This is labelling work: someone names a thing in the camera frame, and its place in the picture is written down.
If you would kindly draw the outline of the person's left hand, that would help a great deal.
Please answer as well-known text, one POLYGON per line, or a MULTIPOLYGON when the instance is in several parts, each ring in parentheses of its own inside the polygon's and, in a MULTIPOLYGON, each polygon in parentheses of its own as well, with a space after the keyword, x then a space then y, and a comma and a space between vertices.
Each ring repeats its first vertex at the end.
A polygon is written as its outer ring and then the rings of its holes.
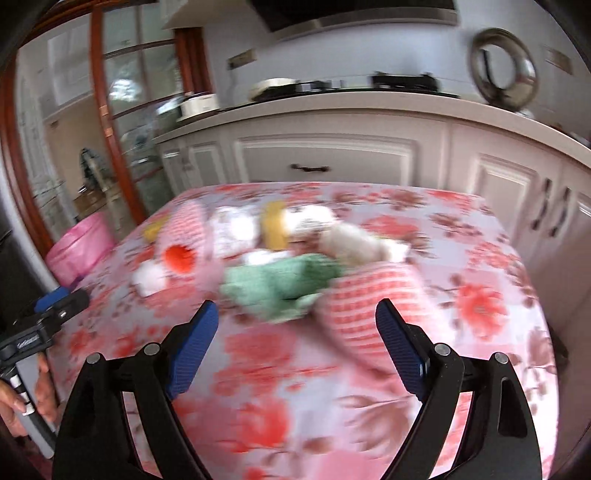
MULTIPOLYGON (((58 407, 55 390, 52 384, 49 364, 43 353, 37 355, 39 376, 35 385, 37 410, 47 422, 57 421, 58 407)), ((18 413, 25 412, 25 404, 17 392, 5 381, 0 386, 1 418, 9 433, 13 437, 27 436, 25 428, 17 417, 18 413)))

